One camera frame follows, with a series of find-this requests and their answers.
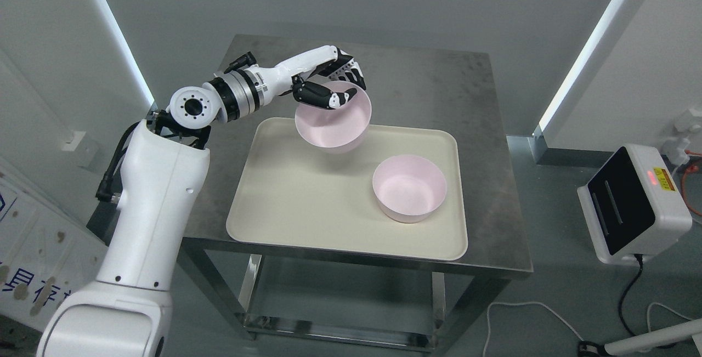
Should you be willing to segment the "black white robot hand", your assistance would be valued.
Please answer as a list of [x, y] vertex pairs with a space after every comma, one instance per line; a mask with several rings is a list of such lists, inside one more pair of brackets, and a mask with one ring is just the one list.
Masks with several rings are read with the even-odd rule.
[[367, 89], [364, 73], [353, 55], [337, 46], [324, 45], [306, 50], [283, 60], [273, 67], [258, 71], [266, 86], [265, 104], [278, 95], [291, 94], [300, 104], [324, 110], [345, 107], [355, 94], [334, 92], [324, 87], [324, 82], [343, 81]]

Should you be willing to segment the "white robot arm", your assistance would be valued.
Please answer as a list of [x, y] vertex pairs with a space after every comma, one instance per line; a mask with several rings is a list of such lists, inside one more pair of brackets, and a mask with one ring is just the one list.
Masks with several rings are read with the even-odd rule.
[[118, 210], [107, 254], [96, 279], [59, 305], [38, 356], [161, 355], [178, 251], [210, 164], [211, 125], [248, 116], [279, 95], [306, 104], [305, 82], [317, 74], [366, 87], [358, 62], [335, 46], [274, 67], [260, 67], [248, 52], [125, 130], [96, 192]]

